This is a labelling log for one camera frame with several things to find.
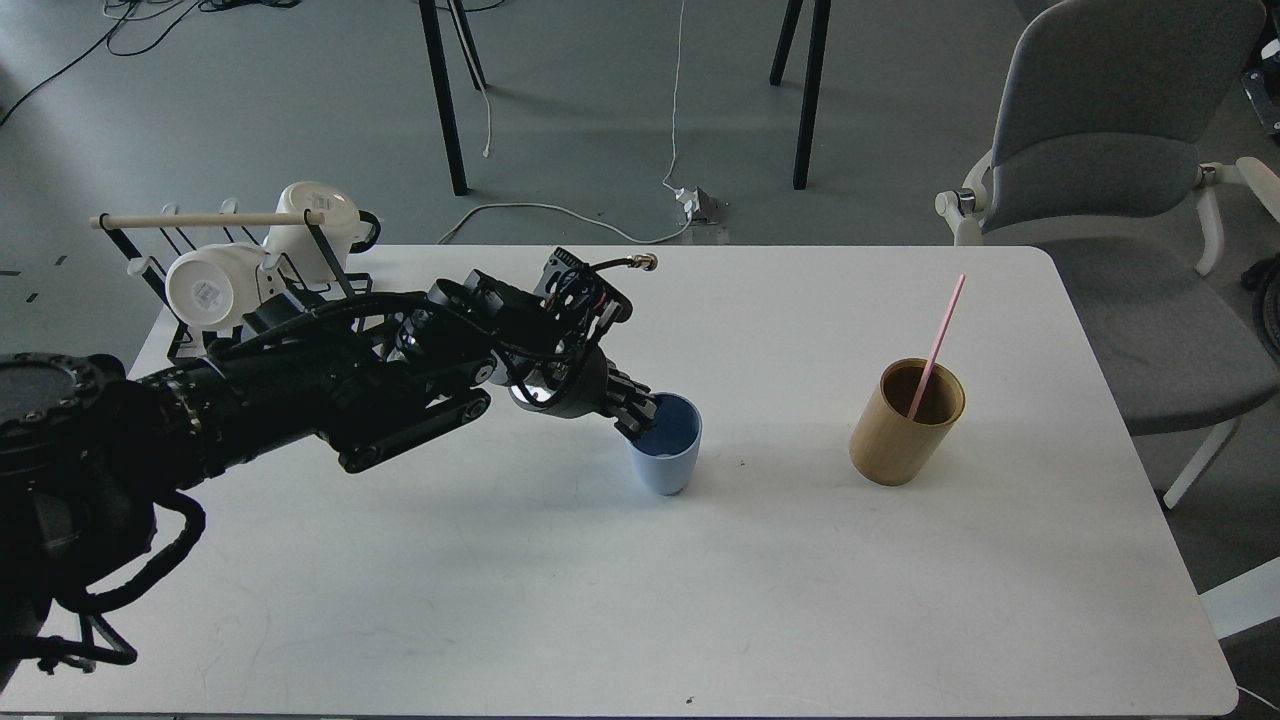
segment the wooden cup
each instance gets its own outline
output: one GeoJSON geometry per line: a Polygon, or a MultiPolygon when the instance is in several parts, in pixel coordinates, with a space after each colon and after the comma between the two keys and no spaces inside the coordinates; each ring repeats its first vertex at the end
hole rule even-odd
{"type": "Polygon", "coordinates": [[[915,420],[908,420],[924,360],[899,360],[881,375],[876,392],[849,438],[849,457],[867,479],[882,486],[909,482],[964,413],[964,387],[951,370],[933,365],[915,420]]]}

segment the chair seat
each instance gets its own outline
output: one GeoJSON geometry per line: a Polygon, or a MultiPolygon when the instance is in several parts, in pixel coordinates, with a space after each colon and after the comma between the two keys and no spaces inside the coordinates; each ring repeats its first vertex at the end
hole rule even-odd
{"type": "Polygon", "coordinates": [[[1206,428],[1266,402],[1276,365],[1194,270],[1157,242],[1037,243],[1057,265],[1134,436],[1206,428]]]}

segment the chair armrest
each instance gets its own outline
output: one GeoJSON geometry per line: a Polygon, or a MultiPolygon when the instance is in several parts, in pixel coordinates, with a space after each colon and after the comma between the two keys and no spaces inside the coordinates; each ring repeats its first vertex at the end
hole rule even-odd
{"type": "Polygon", "coordinates": [[[982,210],[991,208],[991,193],[987,191],[987,186],[982,182],[982,178],[987,176],[988,170],[991,170],[991,150],[979,158],[973,165],[973,169],[969,170],[969,174],[964,177],[964,184],[961,187],[966,187],[973,191],[974,211],[980,213],[982,210]]]}
{"type": "Polygon", "coordinates": [[[982,227],[974,218],[974,192],[969,188],[940,192],[933,199],[933,211],[947,222],[952,242],[957,246],[982,245],[982,227]]]}
{"type": "Polygon", "coordinates": [[[1280,178],[1257,158],[1240,158],[1234,165],[1204,163],[1196,183],[1196,211],[1204,234],[1204,252],[1196,263],[1196,272],[1204,277],[1222,259],[1226,245],[1222,231],[1222,210],[1217,202],[1215,186],[1240,184],[1248,187],[1258,202],[1280,222],[1280,178]]]}

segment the barcode sticker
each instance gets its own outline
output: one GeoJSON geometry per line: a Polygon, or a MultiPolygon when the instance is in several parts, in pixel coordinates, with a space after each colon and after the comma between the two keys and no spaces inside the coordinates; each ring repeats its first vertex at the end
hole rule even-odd
{"type": "Polygon", "coordinates": [[[215,284],[201,281],[192,288],[191,296],[196,300],[196,305],[204,310],[212,310],[220,305],[223,291],[218,290],[215,284]]]}
{"type": "Polygon", "coordinates": [[[329,197],[328,195],[320,195],[319,192],[312,192],[307,197],[307,205],[314,210],[332,210],[333,199],[329,197]]]}

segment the blue cup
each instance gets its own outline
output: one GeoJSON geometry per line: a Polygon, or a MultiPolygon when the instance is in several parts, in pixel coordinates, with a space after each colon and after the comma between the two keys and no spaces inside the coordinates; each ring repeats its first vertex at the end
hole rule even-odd
{"type": "Polygon", "coordinates": [[[703,416],[698,407],[678,395],[654,395],[658,411],[653,425],[639,438],[628,441],[631,464],[645,486],[658,495],[676,495],[685,489],[698,462],[698,446],[703,439],[703,416]]]}

